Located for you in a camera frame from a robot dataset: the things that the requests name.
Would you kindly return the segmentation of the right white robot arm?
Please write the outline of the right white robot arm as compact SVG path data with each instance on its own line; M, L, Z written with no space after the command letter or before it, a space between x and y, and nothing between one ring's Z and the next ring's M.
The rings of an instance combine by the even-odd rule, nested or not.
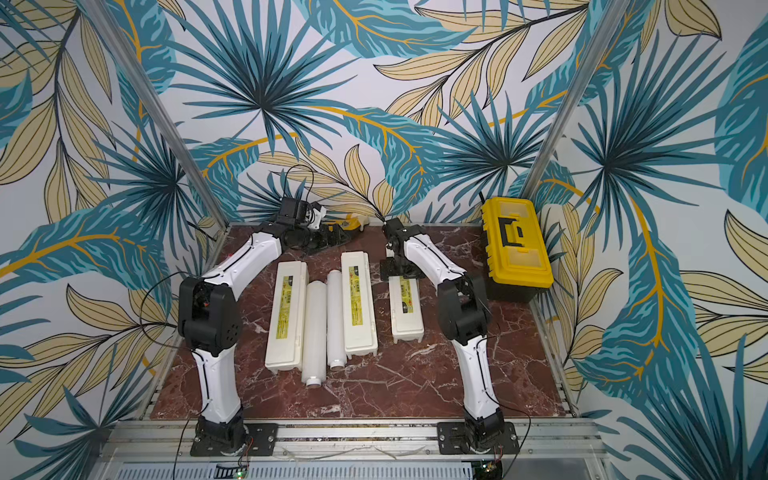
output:
M465 443L487 450L504 432L505 419L490 378L492 314L485 285L443 254L423 227L393 218L384 223L383 233L392 255L381 262L381 277L426 278L435 287L438 324L456 351L464 388Z

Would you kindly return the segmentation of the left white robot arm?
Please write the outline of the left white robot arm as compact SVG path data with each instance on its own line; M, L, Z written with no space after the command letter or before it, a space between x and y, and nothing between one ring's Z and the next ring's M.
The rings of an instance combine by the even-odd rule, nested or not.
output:
M196 435L228 451L247 442L235 384L234 353L243 321L238 299L246 287L286 250L315 255L351 240L355 230L326 222L317 202L281 201L278 213L253 228L233 255L179 288L178 333L195 359L202 394Z

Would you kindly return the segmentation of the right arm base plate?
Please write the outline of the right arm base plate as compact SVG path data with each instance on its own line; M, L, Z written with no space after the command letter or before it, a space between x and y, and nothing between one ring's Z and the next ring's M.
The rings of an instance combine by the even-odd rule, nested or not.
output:
M513 454L523 439L511 422L486 425L472 422L439 422L437 441L442 455Z

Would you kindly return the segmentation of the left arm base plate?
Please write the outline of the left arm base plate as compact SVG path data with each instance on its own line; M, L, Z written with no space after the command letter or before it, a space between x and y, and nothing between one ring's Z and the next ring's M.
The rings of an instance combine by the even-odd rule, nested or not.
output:
M273 454L279 426L276 423L199 422L190 449L192 457L268 457Z

